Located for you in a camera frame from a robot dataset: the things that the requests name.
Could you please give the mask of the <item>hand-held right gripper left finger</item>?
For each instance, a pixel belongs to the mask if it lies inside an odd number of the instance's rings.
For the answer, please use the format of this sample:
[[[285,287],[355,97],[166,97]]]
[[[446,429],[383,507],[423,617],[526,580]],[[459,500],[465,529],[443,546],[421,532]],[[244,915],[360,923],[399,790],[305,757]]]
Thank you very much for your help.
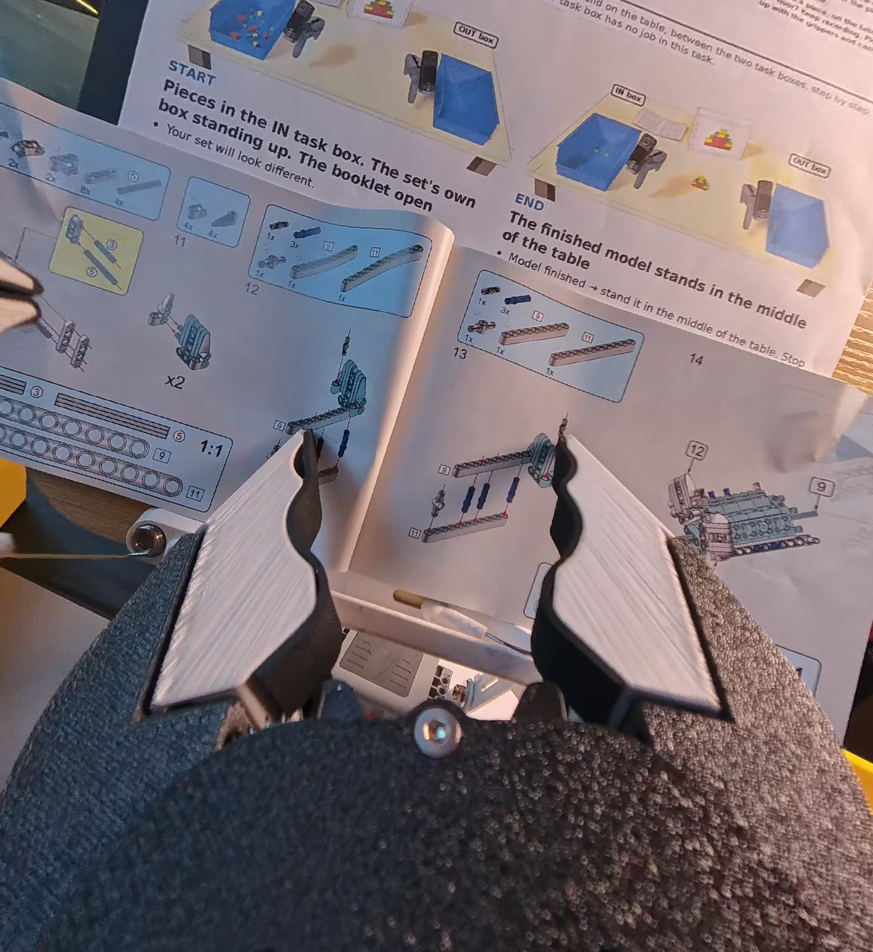
[[[262,728],[305,708],[344,640],[323,565],[311,431],[293,436],[207,522],[151,712],[238,700]]]

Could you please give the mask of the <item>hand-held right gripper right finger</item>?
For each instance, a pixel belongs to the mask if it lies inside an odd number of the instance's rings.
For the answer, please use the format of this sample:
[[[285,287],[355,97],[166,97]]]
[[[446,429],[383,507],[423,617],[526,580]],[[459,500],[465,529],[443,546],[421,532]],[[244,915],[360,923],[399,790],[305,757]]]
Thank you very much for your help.
[[[561,438],[550,534],[531,636],[536,668],[574,712],[643,728],[646,701],[726,715],[692,601],[660,521],[573,436]]]

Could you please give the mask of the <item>building instruction booklet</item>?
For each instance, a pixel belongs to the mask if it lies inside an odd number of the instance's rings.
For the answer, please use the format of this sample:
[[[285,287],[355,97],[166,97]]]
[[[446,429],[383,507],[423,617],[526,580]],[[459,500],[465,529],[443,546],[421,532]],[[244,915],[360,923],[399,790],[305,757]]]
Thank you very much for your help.
[[[527,628],[558,431],[716,568],[843,735],[873,619],[873,399],[0,78],[0,456],[206,520],[300,429],[316,552]]]

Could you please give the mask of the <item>printed task sheet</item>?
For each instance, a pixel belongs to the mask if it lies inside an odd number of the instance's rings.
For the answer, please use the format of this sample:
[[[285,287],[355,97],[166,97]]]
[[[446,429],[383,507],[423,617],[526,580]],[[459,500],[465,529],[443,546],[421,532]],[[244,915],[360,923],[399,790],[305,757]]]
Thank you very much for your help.
[[[873,2],[149,2],[121,125],[824,374],[873,281]]]

